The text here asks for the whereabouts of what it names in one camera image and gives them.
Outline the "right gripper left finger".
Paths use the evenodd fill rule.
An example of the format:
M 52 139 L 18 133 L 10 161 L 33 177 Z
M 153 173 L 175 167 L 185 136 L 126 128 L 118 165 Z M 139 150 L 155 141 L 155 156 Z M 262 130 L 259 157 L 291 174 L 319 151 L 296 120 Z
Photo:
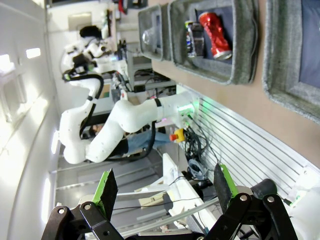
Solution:
M 97 240 L 122 240 L 111 224 L 117 193 L 113 170 L 105 171 L 91 201 L 79 203 L 73 209 L 64 205 L 52 209 L 41 238 L 79 240 L 92 233 Z

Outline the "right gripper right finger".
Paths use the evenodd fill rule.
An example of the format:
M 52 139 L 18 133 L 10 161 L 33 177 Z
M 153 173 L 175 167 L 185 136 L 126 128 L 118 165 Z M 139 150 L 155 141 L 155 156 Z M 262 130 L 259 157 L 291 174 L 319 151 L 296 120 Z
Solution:
M 297 234 L 283 204 L 276 193 L 256 196 L 245 187 L 239 191 L 227 167 L 216 164 L 213 186 L 222 215 L 204 237 L 206 240 L 234 240 L 242 226 L 252 226 L 260 240 L 297 240 Z

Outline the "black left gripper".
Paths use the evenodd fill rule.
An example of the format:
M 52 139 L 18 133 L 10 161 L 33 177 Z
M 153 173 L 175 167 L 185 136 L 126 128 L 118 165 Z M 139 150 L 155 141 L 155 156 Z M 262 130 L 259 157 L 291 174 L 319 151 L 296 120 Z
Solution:
M 80 53 L 72 58 L 73 68 L 76 73 L 86 73 L 89 70 L 89 59 L 83 54 Z

